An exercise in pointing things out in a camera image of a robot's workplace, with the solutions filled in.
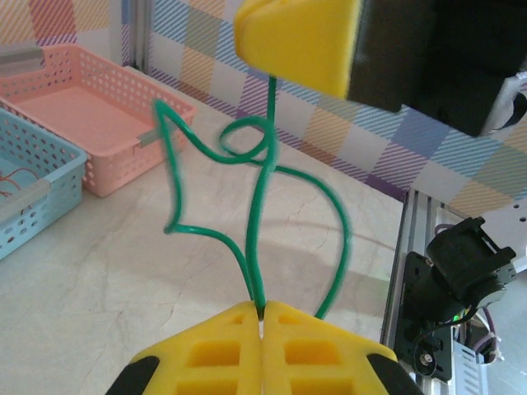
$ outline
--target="wall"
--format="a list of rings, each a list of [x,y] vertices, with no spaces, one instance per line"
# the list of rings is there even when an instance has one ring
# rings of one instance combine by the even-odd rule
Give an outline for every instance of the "wall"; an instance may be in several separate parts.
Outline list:
[[[241,3],[154,0],[150,74],[233,117],[264,115],[267,76],[234,52]],[[408,108],[389,114],[287,81],[279,88],[282,141],[395,198],[416,188],[470,215],[527,198],[527,119],[472,139]]]
[[[0,52],[77,43],[128,61],[128,0],[1,0]]]

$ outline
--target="white table surface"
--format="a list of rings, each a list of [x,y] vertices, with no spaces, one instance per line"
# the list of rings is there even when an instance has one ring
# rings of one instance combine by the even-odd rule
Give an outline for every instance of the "white table surface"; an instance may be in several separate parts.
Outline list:
[[[187,100],[199,109],[195,132],[213,142],[230,118]],[[260,136],[244,129],[232,141],[248,147]],[[402,204],[289,146],[280,150],[280,163],[335,187],[352,218],[351,266],[328,321],[379,340]],[[257,170],[212,163],[192,146],[181,163],[184,222],[225,231],[243,246]],[[78,208],[0,262],[1,394],[103,394],[141,349],[247,300],[225,246],[163,234],[170,209],[159,165],[107,198],[85,191]],[[313,312],[339,243],[324,197],[276,174],[259,240],[268,298]]]

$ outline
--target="blue basket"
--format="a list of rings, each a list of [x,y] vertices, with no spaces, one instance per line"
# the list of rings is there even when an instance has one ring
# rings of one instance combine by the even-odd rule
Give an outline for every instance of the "blue basket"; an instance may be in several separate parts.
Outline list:
[[[0,259],[81,202],[85,162],[80,148],[0,109]]]

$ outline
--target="pink basket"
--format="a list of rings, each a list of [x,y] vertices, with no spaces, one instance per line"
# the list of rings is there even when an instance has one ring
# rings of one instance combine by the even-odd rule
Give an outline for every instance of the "pink basket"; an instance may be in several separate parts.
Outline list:
[[[0,107],[88,154],[84,186],[104,197],[163,160],[153,129],[159,98],[191,124],[196,109],[168,90],[75,44],[44,47],[43,68],[0,77]],[[175,145],[186,138],[178,131]]]

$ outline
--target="green wire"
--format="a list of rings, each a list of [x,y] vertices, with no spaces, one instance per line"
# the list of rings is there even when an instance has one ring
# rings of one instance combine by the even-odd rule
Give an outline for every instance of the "green wire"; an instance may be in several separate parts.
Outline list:
[[[251,300],[258,312],[260,319],[264,317],[264,309],[266,305],[264,283],[262,274],[259,270],[258,262],[258,237],[259,226],[264,209],[264,200],[267,187],[273,175],[273,172],[288,174],[293,177],[304,179],[318,189],[320,189],[331,203],[335,206],[338,217],[342,223],[343,228],[343,244],[341,250],[340,261],[335,271],[333,282],[329,287],[327,295],[317,309],[315,317],[324,318],[328,310],[331,308],[335,298],[340,290],[344,276],[346,274],[349,256],[351,254],[351,226],[350,220],[343,203],[338,198],[338,195],[329,187],[324,181],[316,177],[304,173],[299,170],[288,168],[286,166],[277,165],[278,158],[278,144],[274,132],[274,115],[276,105],[276,88],[277,80],[274,77],[269,78],[268,87],[268,112],[267,119],[260,117],[246,117],[237,119],[236,121],[227,125],[219,135],[220,148],[228,155],[224,156],[203,144],[203,142],[194,134],[189,125],[166,103],[161,100],[155,100],[153,105],[154,119],[156,120],[156,127],[160,133],[161,141],[166,148],[167,161],[170,167],[170,175],[172,181],[172,188],[175,195],[175,208],[172,213],[169,224],[165,227],[165,232],[169,233],[186,233],[192,235],[204,235],[212,237],[224,243],[235,255],[236,261],[240,266],[242,276],[244,278],[247,290]],[[209,159],[214,160],[224,165],[238,165],[238,164],[252,164],[259,166],[260,172],[256,179],[253,197],[250,204],[249,219],[247,221],[247,231],[245,235],[245,256],[240,248],[227,235],[216,230],[204,228],[201,226],[182,225],[180,219],[184,211],[184,185],[180,177],[179,164],[172,145],[171,128],[166,123],[166,119],[173,122],[177,128],[190,140],[190,142],[198,148]],[[233,150],[226,139],[233,132],[240,128],[255,127],[263,131],[262,140],[251,150],[247,152],[237,152]],[[259,153],[267,150],[265,157],[262,160],[254,159]]]

